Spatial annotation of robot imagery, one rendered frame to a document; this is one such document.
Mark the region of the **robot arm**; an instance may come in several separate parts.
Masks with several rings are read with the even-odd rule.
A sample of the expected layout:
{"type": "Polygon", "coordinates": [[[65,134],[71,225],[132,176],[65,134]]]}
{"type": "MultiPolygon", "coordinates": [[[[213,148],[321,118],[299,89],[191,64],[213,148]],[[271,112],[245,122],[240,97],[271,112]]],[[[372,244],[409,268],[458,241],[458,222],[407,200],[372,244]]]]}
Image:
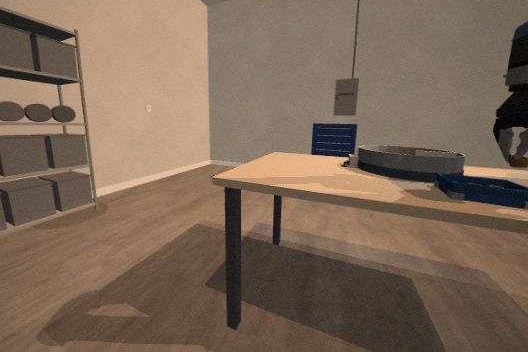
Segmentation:
{"type": "MultiPolygon", "coordinates": [[[[514,33],[505,85],[528,83],[528,22],[514,33]]],[[[522,118],[528,111],[528,91],[515,91],[496,110],[497,118],[522,118]]]]}

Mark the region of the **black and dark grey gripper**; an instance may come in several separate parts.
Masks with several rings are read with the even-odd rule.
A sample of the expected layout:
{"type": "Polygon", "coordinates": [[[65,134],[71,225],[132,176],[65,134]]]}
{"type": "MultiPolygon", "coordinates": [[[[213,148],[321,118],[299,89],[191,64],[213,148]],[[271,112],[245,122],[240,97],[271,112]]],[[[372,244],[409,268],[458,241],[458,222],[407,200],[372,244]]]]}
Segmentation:
{"type": "MultiPolygon", "coordinates": [[[[517,84],[509,86],[509,92],[515,91],[528,91],[528,83],[517,84]]],[[[528,151],[528,111],[523,118],[499,118],[493,127],[493,133],[496,141],[500,147],[500,150],[507,161],[510,164],[510,157],[521,159],[528,151]],[[519,124],[519,125],[518,125],[519,124]],[[510,148],[512,147],[514,132],[512,127],[524,127],[527,130],[519,134],[521,140],[520,144],[516,147],[517,152],[512,156],[510,154],[510,148]],[[508,129],[510,128],[510,129],[508,129]]]]}

